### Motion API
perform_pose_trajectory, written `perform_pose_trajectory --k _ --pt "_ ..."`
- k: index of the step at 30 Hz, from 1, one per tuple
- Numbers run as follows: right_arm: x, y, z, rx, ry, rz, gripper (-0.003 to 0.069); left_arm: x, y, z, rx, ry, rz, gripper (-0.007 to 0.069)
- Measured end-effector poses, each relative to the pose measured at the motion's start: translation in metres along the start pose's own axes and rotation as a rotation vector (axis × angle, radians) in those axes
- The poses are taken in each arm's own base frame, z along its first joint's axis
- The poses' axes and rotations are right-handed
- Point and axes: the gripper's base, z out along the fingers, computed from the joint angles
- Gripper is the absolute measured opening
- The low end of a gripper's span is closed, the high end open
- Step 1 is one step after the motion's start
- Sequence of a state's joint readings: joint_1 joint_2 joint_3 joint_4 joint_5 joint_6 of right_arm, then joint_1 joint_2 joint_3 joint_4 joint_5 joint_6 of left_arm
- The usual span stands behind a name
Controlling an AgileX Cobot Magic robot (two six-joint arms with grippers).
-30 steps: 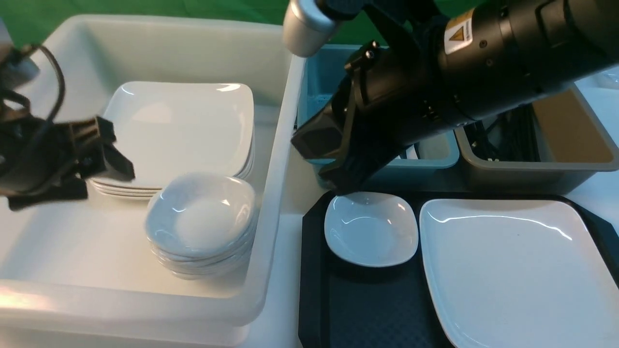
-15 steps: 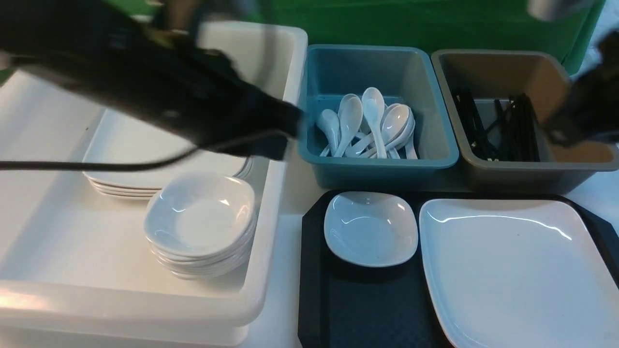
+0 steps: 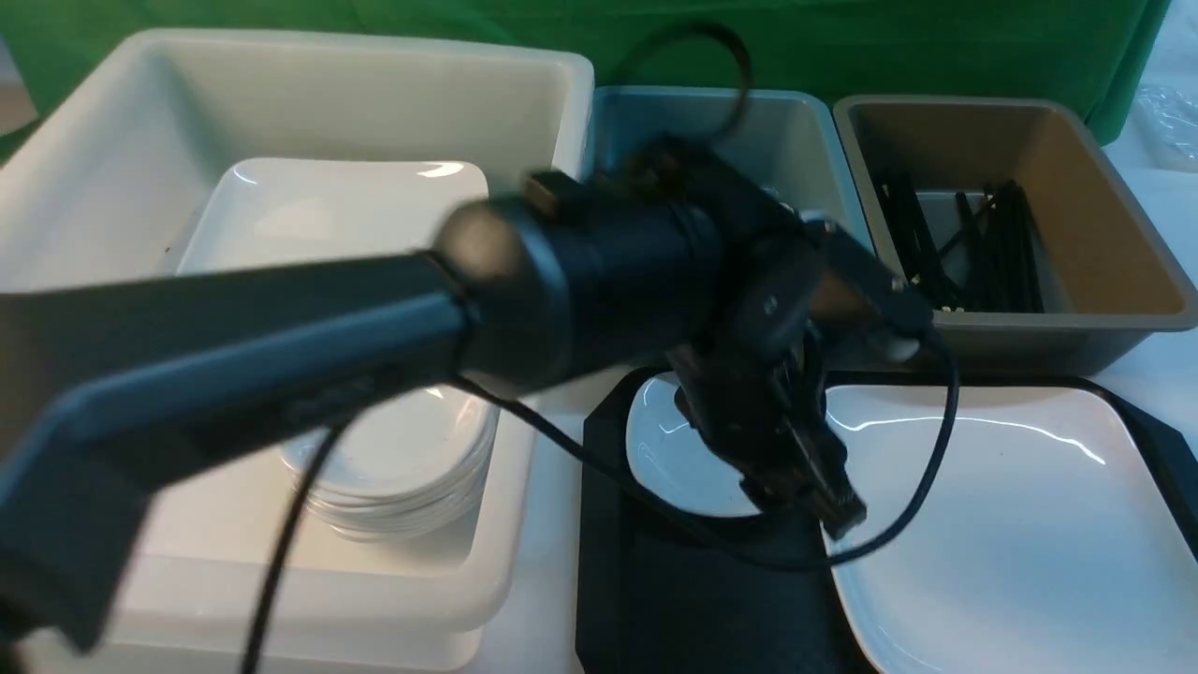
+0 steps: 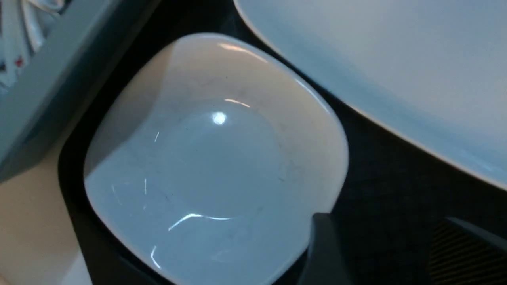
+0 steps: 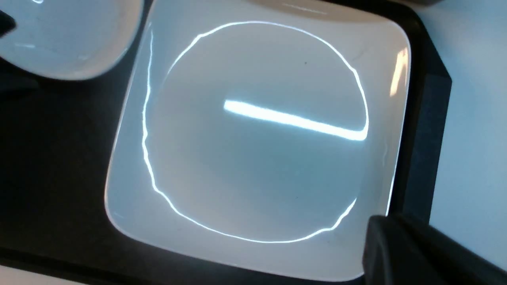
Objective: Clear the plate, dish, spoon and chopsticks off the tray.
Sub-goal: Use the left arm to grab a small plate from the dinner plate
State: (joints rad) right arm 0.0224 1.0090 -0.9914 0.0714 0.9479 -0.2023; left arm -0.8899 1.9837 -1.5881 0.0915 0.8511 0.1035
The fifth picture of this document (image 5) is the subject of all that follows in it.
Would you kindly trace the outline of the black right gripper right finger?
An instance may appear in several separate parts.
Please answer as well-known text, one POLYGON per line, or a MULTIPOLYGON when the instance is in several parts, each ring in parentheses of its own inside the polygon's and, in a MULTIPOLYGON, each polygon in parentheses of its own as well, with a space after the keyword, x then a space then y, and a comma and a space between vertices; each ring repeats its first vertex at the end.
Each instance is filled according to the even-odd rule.
POLYGON ((405 215, 369 218, 366 285, 505 285, 506 272, 434 227, 405 215))

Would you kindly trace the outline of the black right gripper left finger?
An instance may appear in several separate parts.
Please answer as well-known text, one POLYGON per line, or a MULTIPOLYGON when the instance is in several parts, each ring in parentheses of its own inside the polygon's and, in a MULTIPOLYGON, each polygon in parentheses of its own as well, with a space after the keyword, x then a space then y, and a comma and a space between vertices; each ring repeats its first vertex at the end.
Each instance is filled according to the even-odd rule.
POLYGON ((16 28, 16 21, 13 17, 0 10, 0 38, 16 28))

